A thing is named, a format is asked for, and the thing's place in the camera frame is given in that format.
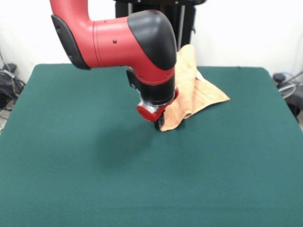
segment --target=table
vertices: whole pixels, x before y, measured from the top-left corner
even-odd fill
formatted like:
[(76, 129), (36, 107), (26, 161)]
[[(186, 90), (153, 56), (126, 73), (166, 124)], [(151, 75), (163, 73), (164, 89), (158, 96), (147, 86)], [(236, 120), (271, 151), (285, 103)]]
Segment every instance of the table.
[(0, 226), (301, 227), (303, 137), (261, 68), (199, 70), (231, 101), (159, 132), (125, 69), (38, 65), (0, 136)]

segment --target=cable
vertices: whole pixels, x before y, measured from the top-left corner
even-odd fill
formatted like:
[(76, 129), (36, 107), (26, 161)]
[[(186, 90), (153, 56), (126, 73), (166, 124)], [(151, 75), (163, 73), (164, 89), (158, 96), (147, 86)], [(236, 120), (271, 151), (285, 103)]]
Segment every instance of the cable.
[(6, 90), (1, 90), (2, 92), (5, 93), (5, 95), (7, 95), (8, 97), (10, 97), (12, 100), (16, 101), (16, 98), (14, 98), (13, 96), (11, 96)]
[(2, 116), (0, 116), (0, 118), (2, 118), (2, 119), (4, 119), (4, 120), (8, 120), (8, 118), (6, 118), (6, 117), (2, 117)]
[[(297, 87), (302, 87), (302, 86), (303, 86), (303, 83), (301, 83), (301, 84), (294, 84), (294, 83), (292, 83), (290, 85), (281, 87), (278, 91), (281, 93), (283, 99), (286, 99), (286, 98), (292, 96), (296, 92), (296, 88)], [(283, 93), (283, 91), (286, 91), (286, 90), (288, 90), (290, 88), (292, 88), (292, 90), (289, 93), (286, 93), (286, 94)]]
[(294, 78), (294, 75), (289, 73), (289, 72), (280, 72), (281, 74), (284, 74), (284, 75), (288, 75), (288, 76), (291, 76), (292, 78)]
[(288, 79), (287, 81), (283, 82), (283, 84), (281, 84), (281, 86), (287, 84), (288, 82), (298, 78), (299, 76), (301, 76), (303, 74), (303, 71), (299, 72), (297, 75), (295, 75), (293, 78)]

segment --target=metal pole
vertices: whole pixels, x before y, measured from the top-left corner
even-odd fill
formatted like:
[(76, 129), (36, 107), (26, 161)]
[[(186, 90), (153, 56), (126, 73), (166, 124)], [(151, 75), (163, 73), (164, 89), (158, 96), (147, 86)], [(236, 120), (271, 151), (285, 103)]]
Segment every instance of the metal pole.
[(184, 25), (184, 16), (185, 16), (185, 6), (181, 6), (179, 37), (178, 37), (178, 51), (181, 49), (182, 35), (183, 35), (183, 25)]

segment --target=black cable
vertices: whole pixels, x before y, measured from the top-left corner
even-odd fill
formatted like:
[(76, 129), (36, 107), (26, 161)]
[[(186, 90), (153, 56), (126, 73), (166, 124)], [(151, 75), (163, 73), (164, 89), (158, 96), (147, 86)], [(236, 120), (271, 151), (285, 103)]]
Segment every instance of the black cable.
[(2, 118), (2, 119), (4, 119), (4, 120), (8, 120), (8, 118), (6, 118), (6, 117), (2, 117), (2, 116), (0, 116), (0, 118)]
[(303, 74), (303, 71), (302, 71), (302, 72), (299, 72), (299, 73), (298, 73), (297, 75), (295, 75), (294, 77), (291, 77), (291, 78), (288, 79), (287, 81), (283, 82), (283, 83), (281, 84), (281, 87), (282, 87), (283, 85), (287, 84), (288, 82), (290, 82), (290, 81), (292, 81), (292, 80), (298, 78), (298, 77), (301, 76), (302, 74)]

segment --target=towel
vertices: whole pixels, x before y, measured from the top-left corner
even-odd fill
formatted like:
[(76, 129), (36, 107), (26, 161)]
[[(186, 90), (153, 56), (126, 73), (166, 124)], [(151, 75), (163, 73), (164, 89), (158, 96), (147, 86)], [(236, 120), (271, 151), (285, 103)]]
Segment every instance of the towel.
[(178, 52), (175, 73), (179, 96), (166, 108), (161, 131), (175, 129), (184, 119), (204, 108), (230, 100), (223, 91), (204, 79), (197, 70), (193, 45), (185, 45)]

